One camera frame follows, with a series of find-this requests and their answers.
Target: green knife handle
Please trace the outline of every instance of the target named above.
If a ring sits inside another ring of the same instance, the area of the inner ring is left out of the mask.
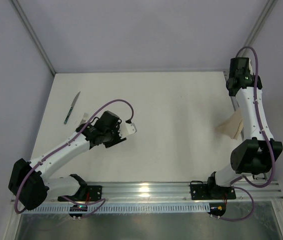
[[[70,115],[71,115],[72,111],[73,111],[73,107],[71,106],[70,109],[69,109],[69,112],[67,114],[67,117],[66,117],[65,121],[63,122],[63,124],[67,123],[68,119],[70,118]]]

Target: beige cloth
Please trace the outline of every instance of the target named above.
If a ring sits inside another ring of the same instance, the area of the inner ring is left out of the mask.
[[[238,108],[233,115],[226,121],[220,124],[216,130],[222,134],[229,136],[231,139],[237,139],[243,130],[244,122],[242,118],[242,111]]]

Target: fork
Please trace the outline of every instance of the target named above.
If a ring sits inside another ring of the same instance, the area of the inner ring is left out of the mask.
[[[84,114],[83,114],[83,116],[82,116],[82,119],[81,119],[81,121],[80,121],[79,126],[82,125],[82,124],[84,124],[84,123],[86,123],[87,120],[88,120],[88,113],[87,113],[87,112],[84,112]]]

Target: white table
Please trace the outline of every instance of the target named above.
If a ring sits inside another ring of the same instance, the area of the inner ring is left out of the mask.
[[[53,177],[78,174],[94,182],[206,181],[230,162],[232,150],[241,142],[215,130],[234,112],[222,72],[63,73],[55,76],[32,158],[66,140],[84,112],[91,116],[118,98],[133,105],[138,132],[111,148],[100,145],[75,157]],[[107,110],[123,121],[131,115],[120,102]]]

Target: knife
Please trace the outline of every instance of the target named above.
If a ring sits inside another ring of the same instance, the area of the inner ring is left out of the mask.
[[[70,109],[69,109],[69,111],[68,111],[67,117],[66,117],[65,121],[63,122],[63,124],[66,124],[67,121],[68,121],[68,119],[70,118],[70,115],[71,115],[71,113],[72,113],[72,111],[73,111],[73,108],[74,108],[74,106],[75,106],[75,104],[76,104],[76,102],[77,102],[77,99],[78,99],[80,93],[81,93],[81,92],[77,93],[77,95],[76,95],[75,98],[73,99],[73,101],[72,101],[72,103],[71,103],[71,105],[70,105]]]

